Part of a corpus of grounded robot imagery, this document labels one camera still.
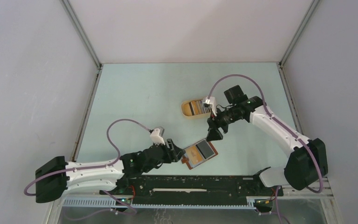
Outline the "brown leather card holder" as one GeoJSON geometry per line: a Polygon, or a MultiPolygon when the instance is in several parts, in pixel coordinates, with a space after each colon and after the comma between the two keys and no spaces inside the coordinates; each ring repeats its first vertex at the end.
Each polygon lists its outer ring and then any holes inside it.
{"type": "Polygon", "coordinates": [[[200,166],[219,154],[214,145],[207,141],[206,138],[188,146],[184,151],[181,162],[186,164],[189,170],[200,166]]]}

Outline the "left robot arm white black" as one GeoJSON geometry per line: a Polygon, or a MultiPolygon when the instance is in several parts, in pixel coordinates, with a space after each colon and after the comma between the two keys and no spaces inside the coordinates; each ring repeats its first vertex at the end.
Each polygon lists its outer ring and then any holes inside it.
{"type": "Polygon", "coordinates": [[[57,156],[35,171],[35,201],[47,203],[68,193],[93,190],[124,194],[129,188],[129,179],[163,164],[178,162],[184,154],[184,149],[168,139],[165,144],[153,144],[143,151],[110,161],[79,163],[57,156]]]}

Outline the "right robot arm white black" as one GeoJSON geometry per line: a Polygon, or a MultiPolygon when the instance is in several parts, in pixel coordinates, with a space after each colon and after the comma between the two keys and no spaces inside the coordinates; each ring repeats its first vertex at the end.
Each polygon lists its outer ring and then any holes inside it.
{"type": "Polygon", "coordinates": [[[203,105],[211,109],[206,140],[222,140],[230,124],[245,120],[273,138],[288,158],[284,167],[265,168],[255,174],[257,179],[252,188],[256,194],[264,195],[278,185],[302,190],[328,174],[326,146],[321,139],[312,140],[287,126],[269,110],[262,98],[248,98],[238,85],[224,94],[229,105],[223,110],[217,107],[212,96],[202,100],[203,105]]]}

